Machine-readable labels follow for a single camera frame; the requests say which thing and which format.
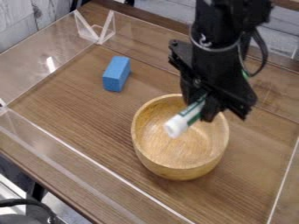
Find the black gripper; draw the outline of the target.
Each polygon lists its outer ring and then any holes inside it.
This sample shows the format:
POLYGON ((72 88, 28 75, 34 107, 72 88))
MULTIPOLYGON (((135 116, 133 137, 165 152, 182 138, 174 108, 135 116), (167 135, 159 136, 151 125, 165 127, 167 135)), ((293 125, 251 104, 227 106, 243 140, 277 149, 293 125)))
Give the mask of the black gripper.
MULTIPOLYGON (((237 48, 225 52, 207 51, 179 39, 170 40, 169 48, 171 51, 169 62, 181 72, 182 97, 187 105, 195 103, 207 94, 202 86, 202 80, 219 88, 234 91, 237 94, 241 93, 242 84, 237 81, 237 78, 245 77, 245 75, 237 48)), ((258 102, 258 95, 251 86, 245 93, 247 94, 245 98, 253 109, 258 102)), ((201 111, 201 119, 211 123, 218 113, 225 109, 225 102, 210 95, 201 111)))

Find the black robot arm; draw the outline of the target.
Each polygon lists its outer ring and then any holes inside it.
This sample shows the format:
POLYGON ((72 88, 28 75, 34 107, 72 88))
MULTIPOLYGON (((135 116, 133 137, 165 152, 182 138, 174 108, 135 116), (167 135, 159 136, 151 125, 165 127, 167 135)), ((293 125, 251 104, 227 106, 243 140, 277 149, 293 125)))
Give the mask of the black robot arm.
POLYGON ((267 64, 267 44, 258 27, 269 22, 273 9, 271 0, 197 0, 190 40, 169 42, 183 101, 203 101, 199 119, 207 123, 226 110, 245 119, 258 103, 249 79, 262 70, 250 70, 246 58, 250 43, 257 42, 259 67, 267 64))

